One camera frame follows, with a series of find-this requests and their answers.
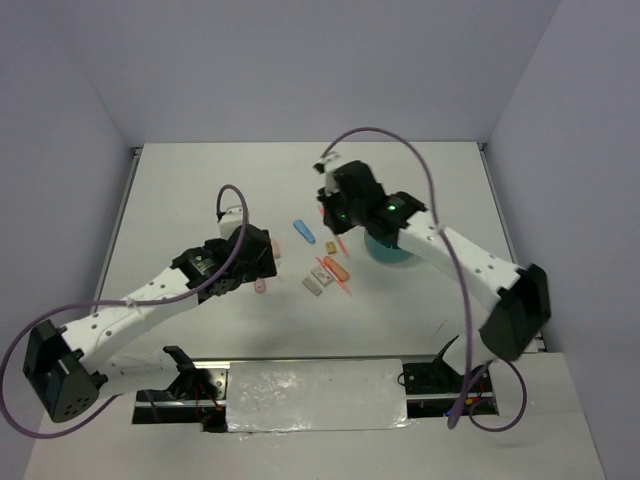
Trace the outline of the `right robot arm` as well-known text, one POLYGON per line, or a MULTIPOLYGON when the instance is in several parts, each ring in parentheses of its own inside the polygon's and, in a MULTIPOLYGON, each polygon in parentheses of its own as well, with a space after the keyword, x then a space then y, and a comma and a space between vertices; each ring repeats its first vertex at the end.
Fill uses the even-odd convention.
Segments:
POLYGON ((363 228, 383 246, 417 256, 456 280, 487 311, 487 319, 468 337, 471 347, 458 339, 441 352, 443 361, 434 371, 442 389, 460 389, 470 377, 468 365, 517 360, 549 321, 548 278, 538 265, 521 267, 503 260, 436 223, 410 194, 386 194, 361 161, 338 166, 320 160, 314 168, 324 177, 317 198, 323 222, 333 233, 363 228))

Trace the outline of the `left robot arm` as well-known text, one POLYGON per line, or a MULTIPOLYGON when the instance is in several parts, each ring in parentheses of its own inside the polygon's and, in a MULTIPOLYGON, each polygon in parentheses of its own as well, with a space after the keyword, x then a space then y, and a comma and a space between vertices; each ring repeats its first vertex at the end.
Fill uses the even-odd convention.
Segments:
POLYGON ((268 230, 238 227, 175 258, 154 279, 79 320, 56 327, 45 320, 29 332, 23 372, 49 418, 70 421, 99 398, 157 390, 182 399, 219 394, 219 378, 176 345, 155 357, 127 357, 122 349, 162 322, 244 283, 277 274, 268 230))

